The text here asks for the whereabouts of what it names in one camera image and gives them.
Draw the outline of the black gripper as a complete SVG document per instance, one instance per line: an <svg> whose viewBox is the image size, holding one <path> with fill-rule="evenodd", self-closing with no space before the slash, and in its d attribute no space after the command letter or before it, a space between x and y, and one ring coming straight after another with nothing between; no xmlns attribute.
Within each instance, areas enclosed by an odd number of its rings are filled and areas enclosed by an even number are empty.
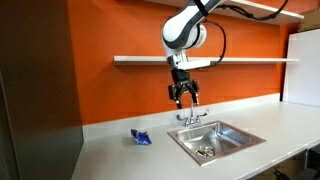
<svg viewBox="0 0 320 180"><path fill-rule="evenodd" d="M180 97L185 92L190 92L192 102L199 106L199 86L196 80L190 79L190 72L188 70L173 69L171 74L174 84L168 86L169 98L175 101L177 108L182 109Z"/></svg>

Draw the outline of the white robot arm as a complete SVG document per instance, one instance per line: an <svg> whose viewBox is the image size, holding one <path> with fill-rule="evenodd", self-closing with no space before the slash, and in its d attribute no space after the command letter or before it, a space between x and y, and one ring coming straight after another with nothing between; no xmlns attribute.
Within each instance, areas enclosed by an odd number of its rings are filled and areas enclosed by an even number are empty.
<svg viewBox="0 0 320 180"><path fill-rule="evenodd" d="M192 102L199 105L199 87L196 80L190 79L191 69L217 66L223 59L226 47L223 47L220 59L214 64L210 60L189 61L186 51L200 47L206 40L205 17L226 0L189 0L177 13L168 18L162 27L161 38L170 65L173 85L168 86L169 98L178 109L182 108L181 95L190 92Z"/></svg>

